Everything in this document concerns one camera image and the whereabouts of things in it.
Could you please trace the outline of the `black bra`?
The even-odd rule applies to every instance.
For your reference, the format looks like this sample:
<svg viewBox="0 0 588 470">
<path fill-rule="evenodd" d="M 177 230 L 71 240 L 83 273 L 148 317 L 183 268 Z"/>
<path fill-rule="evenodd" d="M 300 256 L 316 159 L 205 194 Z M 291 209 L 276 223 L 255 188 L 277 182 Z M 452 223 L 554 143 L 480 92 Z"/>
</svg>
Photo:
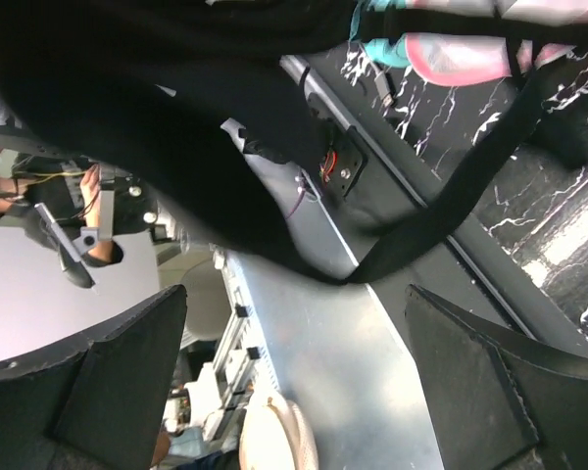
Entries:
<svg viewBox="0 0 588 470">
<path fill-rule="evenodd" d="M 588 46 L 588 7 L 382 1 L 0 1 L 0 100 L 46 145 L 145 177 L 217 240 L 326 284 L 221 124 L 306 170 L 324 150 L 281 68 L 409 35 Z"/>
</svg>

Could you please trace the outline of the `white pink mesh laundry bag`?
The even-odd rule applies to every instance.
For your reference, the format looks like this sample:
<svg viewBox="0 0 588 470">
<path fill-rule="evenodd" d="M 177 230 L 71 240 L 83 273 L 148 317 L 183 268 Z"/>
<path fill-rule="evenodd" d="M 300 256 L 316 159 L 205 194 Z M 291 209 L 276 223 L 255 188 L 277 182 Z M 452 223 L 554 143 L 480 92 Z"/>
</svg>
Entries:
<svg viewBox="0 0 588 470">
<path fill-rule="evenodd" d="M 548 24 L 588 21 L 588 0 L 411 1 L 412 7 L 488 15 L 497 6 L 505 18 Z M 445 87 L 469 86 L 510 75 L 501 38 L 409 33 L 406 50 L 414 71 Z"/>
</svg>

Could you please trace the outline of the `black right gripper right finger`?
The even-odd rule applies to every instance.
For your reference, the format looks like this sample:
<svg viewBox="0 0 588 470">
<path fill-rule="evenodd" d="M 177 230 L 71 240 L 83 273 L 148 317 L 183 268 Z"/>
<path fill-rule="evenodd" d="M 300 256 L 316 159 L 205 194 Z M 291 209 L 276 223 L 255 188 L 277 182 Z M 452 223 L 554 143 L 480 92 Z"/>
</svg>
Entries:
<svg viewBox="0 0 588 470">
<path fill-rule="evenodd" d="M 447 469 L 588 469 L 588 358 L 412 285 L 412 356 Z"/>
</svg>

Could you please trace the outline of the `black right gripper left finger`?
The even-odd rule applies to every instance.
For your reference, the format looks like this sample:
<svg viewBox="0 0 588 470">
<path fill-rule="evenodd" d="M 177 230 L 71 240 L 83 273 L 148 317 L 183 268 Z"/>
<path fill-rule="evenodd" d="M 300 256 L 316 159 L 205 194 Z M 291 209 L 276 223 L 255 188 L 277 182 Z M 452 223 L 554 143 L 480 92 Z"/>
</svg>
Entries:
<svg viewBox="0 0 588 470">
<path fill-rule="evenodd" d="M 0 361 L 0 469 L 148 469 L 186 315 L 172 286 Z"/>
</svg>

